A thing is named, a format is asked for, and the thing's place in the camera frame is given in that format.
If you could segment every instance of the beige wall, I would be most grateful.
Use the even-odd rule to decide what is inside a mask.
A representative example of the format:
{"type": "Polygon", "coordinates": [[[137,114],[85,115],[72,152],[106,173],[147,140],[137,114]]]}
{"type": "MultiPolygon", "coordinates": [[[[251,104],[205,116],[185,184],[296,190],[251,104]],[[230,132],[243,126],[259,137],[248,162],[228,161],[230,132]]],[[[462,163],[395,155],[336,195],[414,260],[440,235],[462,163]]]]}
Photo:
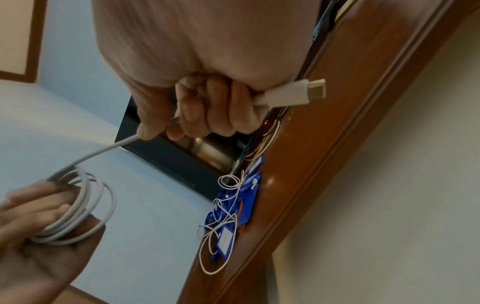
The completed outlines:
{"type": "Polygon", "coordinates": [[[276,250],[270,304],[479,302],[479,29],[477,11],[276,250]]]}
{"type": "Polygon", "coordinates": [[[0,71],[24,74],[34,0],[0,0],[0,71]]]}

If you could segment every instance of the coiled cable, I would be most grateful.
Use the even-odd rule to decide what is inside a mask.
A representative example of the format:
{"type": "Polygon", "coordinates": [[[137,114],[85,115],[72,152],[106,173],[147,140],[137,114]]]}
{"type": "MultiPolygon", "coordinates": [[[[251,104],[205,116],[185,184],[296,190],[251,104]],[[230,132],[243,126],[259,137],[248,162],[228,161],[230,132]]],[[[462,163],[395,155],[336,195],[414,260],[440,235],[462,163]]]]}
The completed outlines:
{"type": "Polygon", "coordinates": [[[42,230],[30,239],[35,243],[46,243],[49,245],[58,246],[69,245],[86,239],[95,232],[99,231],[113,215],[117,206],[117,195],[108,186],[108,184],[97,178],[92,173],[86,172],[82,167],[79,167],[78,165],[88,159],[91,159],[92,157],[113,150],[115,148],[130,144],[138,139],[139,137],[137,135],[133,135],[124,140],[111,144],[98,151],[95,151],[82,158],[77,159],[68,166],[48,177],[46,180],[50,182],[79,185],[80,192],[70,209],[58,221],[46,227],[44,230],[42,230]],[[92,183],[96,184],[95,194],[93,194],[92,183]],[[64,236],[77,228],[93,212],[93,210],[96,208],[102,198],[104,189],[108,190],[111,197],[110,209],[108,210],[108,213],[105,215],[105,217],[100,221],[100,223],[98,223],[95,227],[85,232],[84,234],[70,239],[63,239],[64,236]]]}

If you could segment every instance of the white wall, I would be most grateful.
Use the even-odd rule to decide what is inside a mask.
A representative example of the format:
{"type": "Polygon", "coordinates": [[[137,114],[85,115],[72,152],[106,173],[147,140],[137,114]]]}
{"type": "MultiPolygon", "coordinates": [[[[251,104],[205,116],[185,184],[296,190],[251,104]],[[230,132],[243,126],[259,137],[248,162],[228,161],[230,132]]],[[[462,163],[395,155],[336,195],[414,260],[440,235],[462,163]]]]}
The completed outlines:
{"type": "Polygon", "coordinates": [[[34,0],[0,1],[0,71],[24,74],[34,0]]]}
{"type": "MultiPolygon", "coordinates": [[[[0,92],[0,193],[46,178],[117,133],[37,85],[3,81],[0,92]]],[[[74,285],[112,304],[175,303],[210,204],[125,150],[82,166],[111,184],[118,207],[74,285]]]]}
{"type": "Polygon", "coordinates": [[[38,84],[120,126],[130,93],[98,50],[90,0],[48,0],[38,84]]]}
{"type": "Polygon", "coordinates": [[[480,11],[273,254],[270,304],[478,303],[480,11]]]}

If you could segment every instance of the white wire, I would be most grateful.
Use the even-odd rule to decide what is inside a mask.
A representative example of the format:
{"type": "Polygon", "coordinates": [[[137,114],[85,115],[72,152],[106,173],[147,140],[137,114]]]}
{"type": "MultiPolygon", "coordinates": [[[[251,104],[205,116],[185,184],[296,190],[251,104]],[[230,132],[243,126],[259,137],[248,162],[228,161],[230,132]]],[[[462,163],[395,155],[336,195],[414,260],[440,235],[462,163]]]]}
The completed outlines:
{"type": "Polygon", "coordinates": [[[86,239],[95,232],[99,231],[113,215],[117,206],[117,195],[106,183],[97,178],[95,175],[86,172],[78,165],[92,157],[118,148],[120,146],[127,145],[138,139],[139,137],[137,135],[133,135],[122,141],[104,147],[98,151],[95,151],[94,153],[88,154],[74,161],[67,167],[57,171],[52,176],[47,178],[46,180],[51,182],[63,184],[67,183],[71,185],[79,184],[80,192],[73,205],[58,221],[46,227],[44,230],[42,230],[30,239],[35,243],[47,243],[49,245],[68,245],[86,239]],[[90,197],[92,196],[91,183],[96,184],[96,194],[92,201],[90,201],[90,197]],[[110,209],[105,215],[105,217],[100,221],[100,223],[98,223],[95,227],[85,232],[84,234],[74,238],[61,240],[61,238],[63,238],[69,232],[77,228],[92,213],[92,211],[95,209],[95,207],[100,202],[100,199],[102,198],[104,188],[108,190],[111,197],[110,209]]]}
{"type": "Polygon", "coordinates": [[[257,153],[257,155],[254,157],[254,158],[249,158],[249,159],[246,159],[248,161],[253,161],[253,160],[256,160],[257,158],[259,158],[260,156],[262,156],[265,151],[269,148],[270,144],[274,141],[275,137],[277,136],[277,132],[279,131],[279,128],[280,128],[280,120],[277,120],[277,124],[276,124],[276,128],[275,128],[275,132],[273,133],[273,135],[270,137],[270,140],[268,141],[267,145],[265,146],[265,148],[257,153]]]}
{"type": "Polygon", "coordinates": [[[220,208],[220,210],[226,214],[226,217],[225,217],[225,219],[223,219],[223,221],[219,222],[222,216],[220,215],[220,218],[217,219],[215,217],[215,210],[214,210],[213,211],[213,218],[215,219],[215,221],[210,223],[210,224],[200,226],[200,227],[205,227],[205,228],[210,230],[209,232],[207,232],[203,236],[204,240],[202,241],[201,246],[200,246],[200,250],[198,251],[198,259],[200,261],[201,269],[206,274],[213,275],[213,274],[219,273],[223,268],[225,268],[225,266],[227,265],[227,263],[230,260],[230,257],[232,256],[232,252],[234,250],[234,244],[235,244],[235,237],[237,235],[237,224],[238,224],[237,214],[236,213],[232,214],[232,210],[235,206],[235,203],[237,202],[237,198],[238,198],[238,195],[239,195],[239,192],[240,192],[240,188],[242,187],[244,181],[245,181],[245,173],[243,171],[241,172],[241,178],[238,178],[235,175],[228,174],[228,175],[223,175],[218,179],[218,184],[220,185],[220,187],[222,187],[225,190],[235,190],[236,189],[236,193],[233,197],[228,197],[228,198],[225,198],[225,199],[216,198],[216,199],[213,200],[214,206],[217,207],[217,208],[220,208]],[[235,181],[235,185],[228,185],[227,183],[225,183],[224,179],[226,179],[226,178],[233,179],[235,181]],[[223,207],[223,202],[227,201],[227,200],[231,200],[231,199],[233,199],[233,203],[232,203],[230,209],[227,211],[223,207]],[[210,251],[210,254],[211,255],[217,254],[217,251],[216,250],[213,251],[213,249],[212,249],[212,235],[215,234],[215,236],[217,238],[219,238],[220,236],[217,233],[217,230],[222,228],[224,225],[230,224],[230,223],[235,223],[235,225],[234,225],[234,229],[233,229],[233,239],[231,241],[231,247],[230,247],[230,251],[228,253],[228,257],[226,258],[225,263],[223,263],[223,265],[220,266],[220,268],[218,268],[215,271],[207,271],[204,267],[203,262],[202,262],[202,249],[205,245],[205,242],[208,241],[208,250],[210,251]]]}

